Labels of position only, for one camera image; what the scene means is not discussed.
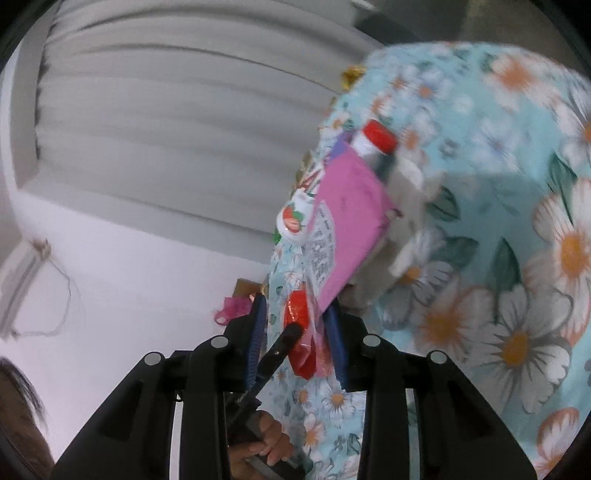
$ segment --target string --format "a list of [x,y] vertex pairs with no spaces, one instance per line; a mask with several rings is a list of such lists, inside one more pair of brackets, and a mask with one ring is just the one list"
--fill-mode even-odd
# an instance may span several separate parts
[[64,311],[64,314],[61,317],[60,323],[53,330],[51,330],[49,332],[40,332],[40,331],[17,332],[15,330],[13,330],[12,335],[15,336],[16,338],[21,338],[21,337],[36,337],[36,336],[54,337],[56,335],[59,335],[61,333],[62,329],[64,328],[64,325],[66,324],[66,320],[68,318],[68,314],[70,313],[70,305],[72,303],[72,284],[74,284],[74,286],[76,287],[76,290],[78,291],[78,295],[80,296],[80,290],[78,289],[78,286],[76,285],[76,282],[73,281],[72,278],[69,277],[60,267],[58,267],[53,260],[49,259],[49,263],[52,264],[53,267],[67,281],[68,301],[67,301],[67,304],[66,304],[66,309]]

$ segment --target printed label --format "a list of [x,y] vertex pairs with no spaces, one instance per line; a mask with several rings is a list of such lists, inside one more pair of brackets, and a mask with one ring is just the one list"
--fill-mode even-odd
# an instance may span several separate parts
[[314,225],[306,242],[306,259],[314,295],[318,297],[335,269],[335,223],[326,202],[316,210]]

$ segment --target gold decoration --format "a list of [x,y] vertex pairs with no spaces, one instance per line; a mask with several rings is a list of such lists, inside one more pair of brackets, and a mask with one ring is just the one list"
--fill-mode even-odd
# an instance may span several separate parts
[[340,81],[345,92],[348,92],[353,88],[355,82],[359,80],[365,72],[367,68],[363,65],[351,65],[347,68],[343,73],[340,74]]

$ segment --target white curtain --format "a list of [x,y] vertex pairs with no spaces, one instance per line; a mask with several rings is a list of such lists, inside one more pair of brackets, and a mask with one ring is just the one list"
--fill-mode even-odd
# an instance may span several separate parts
[[64,0],[38,84],[61,182],[272,232],[363,34],[273,0]]

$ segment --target orange flower center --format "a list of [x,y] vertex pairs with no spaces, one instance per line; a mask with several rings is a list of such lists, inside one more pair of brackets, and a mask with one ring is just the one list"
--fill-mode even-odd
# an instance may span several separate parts
[[398,283],[401,285],[409,286],[416,282],[421,277],[421,267],[417,267],[416,265],[410,267],[402,276]]
[[505,342],[501,358],[511,368],[520,367],[525,363],[529,350],[527,334],[521,331],[515,332]]
[[591,143],[591,122],[587,122],[583,127],[583,138],[587,143]]
[[308,402],[308,391],[307,390],[300,390],[298,393],[297,401],[299,404],[307,403]]
[[455,310],[428,313],[423,326],[425,340],[441,348],[457,345],[462,341],[461,324],[462,317]]
[[499,80],[507,90],[521,92],[533,83],[534,76],[521,63],[511,59],[506,69],[499,74]]
[[404,146],[409,150],[414,150],[418,147],[419,140],[420,138],[418,133],[416,133],[414,130],[408,130],[404,137]]
[[391,83],[391,85],[394,90],[400,90],[406,87],[406,82],[402,80],[402,78],[396,77],[396,79]]
[[376,98],[371,105],[371,111],[377,115],[384,106],[384,103],[385,100],[383,98]]
[[342,393],[335,393],[330,397],[330,403],[334,408],[341,408],[345,404],[345,396]]
[[312,429],[306,433],[306,444],[308,446],[318,445],[318,434],[316,430]]
[[564,236],[560,247],[560,263],[569,280],[575,280],[589,268],[589,249],[584,235],[572,232]]
[[422,85],[418,90],[418,95],[421,98],[431,98],[433,95],[433,89],[427,85]]

